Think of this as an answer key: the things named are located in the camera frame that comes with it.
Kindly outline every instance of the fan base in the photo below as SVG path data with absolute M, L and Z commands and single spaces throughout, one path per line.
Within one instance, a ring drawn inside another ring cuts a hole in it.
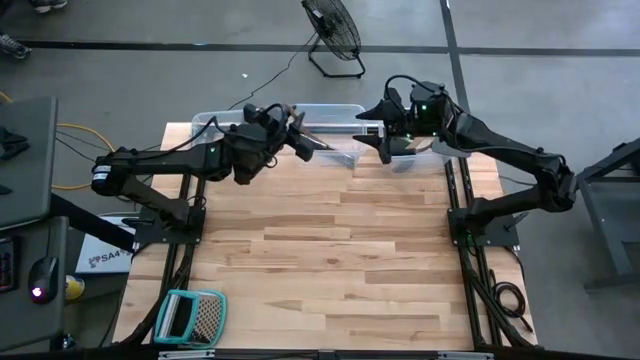
M 356 58 L 356 60 L 358 60 L 358 64 L 360 64 L 360 68 L 362 69 L 361 72 L 359 72 L 357 74 L 339 74 L 339 75 L 334 75 L 334 74 L 327 73 L 315 61 L 315 59 L 313 58 L 313 55 L 312 55 L 318 49 L 318 43 L 319 42 L 320 42 L 320 37 L 318 36 L 316 38 L 316 41 L 313 43 L 313 46 L 311 47 L 311 50 L 309 50 L 309 61 L 311 61 L 313 63 L 313 65 L 315 65 L 315 67 L 318 68 L 318 70 L 320 70 L 320 72 L 322 73 L 322 76 L 328 77 L 328 78 L 357 78 L 357 79 L 360 79 L 362 77 L 362 75 L 364 75 L 364 73 L 367 71 L 367 69 L 364 67 L 364 64 L 362 63 L 362 60 L 360 60 L 360 56 L 358 54 L 355 54 L 355 58 Z

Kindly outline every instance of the fan grille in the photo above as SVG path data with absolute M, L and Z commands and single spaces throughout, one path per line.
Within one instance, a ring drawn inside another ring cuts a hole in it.
M 360 34 L 342 2 L 304 0 L 302 5 L 329 50 L 342 60 L 354 60 L 360 53 Z

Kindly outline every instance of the wooden table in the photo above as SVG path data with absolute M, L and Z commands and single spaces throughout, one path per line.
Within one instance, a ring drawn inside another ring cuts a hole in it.
M 163 148 L 186 140 L 190 130 L 189 123 L 169 123 Z M 476 196 L 502 195 L 493 159 L 474 155 L 469 168 Z M 177 197 L 180 177 L 156 176 L 153 187 Z M 277 167 L 251 185 L 236 185 L 231 176 L 209 183 L 206 197 L 189 287 L 228 297 L 218 348 L 472 348 L 443 166 L 394 173 L 371 150 L 349 170 L 337 162 L 303 163 L 285 149 Z M 135 258 L 115 341 L 156 300 L 166 253 L 157 244 Z M 498 281 L 524 292 L 511 254 L 488 248 L 487 259 Z M 486 310 L 478 308 L 488 339 Z M 535 342 L 520 321 L 513 324 Z

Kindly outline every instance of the teal plastic object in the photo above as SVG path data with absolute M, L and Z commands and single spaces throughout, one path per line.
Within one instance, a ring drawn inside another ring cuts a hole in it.
M 193 335 L 194 335 L 194 330 L 196 328 L 200 326 L 206 326 L 205 322 L 211 321 L 209 318 L 207 318 L 206 316 L 207 314 L 200 314 L 201 305 L 204 305 L 203 302 L 208 301 L 206 299 L 207 295 L 215 296 L 220 300 L 220 314 L 219 314 L 219 319 L 217 320 L 218 326 L 215 334 L 209 339 L 208 342 L 203 343 L 200 341 L 196 341 Z M 164 321 L 164 317 L 167 315 L 167 306 L 172 296 L 179 296 L 182 298 L 187 298 L 192 300 L 191 314 L 189 316 L 189 320 L 187 322 L 185 331 L 181 336 L 173 336 L 173 335 L 161 336 L 160 332 L 162 330 L 162 323 Z M 214 347 L 218 343 L 218 340 L 222 335 L 222 330 L 224 328 L 226 317 L 227 317 L 227 299 L 221 292 L 216 290 L 188 291 L 188 290 L 172 289 L 172 290 L 169 290 L 169 292 L 167 293 L 167 296 L 165 296 L 164 300 L 162 301 L 162 306 L 160 307 L 160 311 L 158 312 L 158 318 L 156 319 L 156 326 L 155 326 L 153 341 L 159 344 L 182 345 L 192 349 L 209 349 Z

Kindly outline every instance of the electric fan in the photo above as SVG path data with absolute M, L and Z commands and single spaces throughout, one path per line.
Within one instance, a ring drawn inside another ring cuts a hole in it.
M 302 7 L 307 12 L 311 25 L 318 33 L 316 41 L 309 50 L 309 61 L 315 65 L 322 75 L 329 78 L 360 78 L 366 71 L 360 60 L 360 35 L 358 29 L 340 0 L 303 0 Z M 362 71 L 357 74 L 328 74 L 313 59 L 313 52 L 317 50 L 322 40 L 329 50 L 338 58 L 351 61 L 358 60 Z

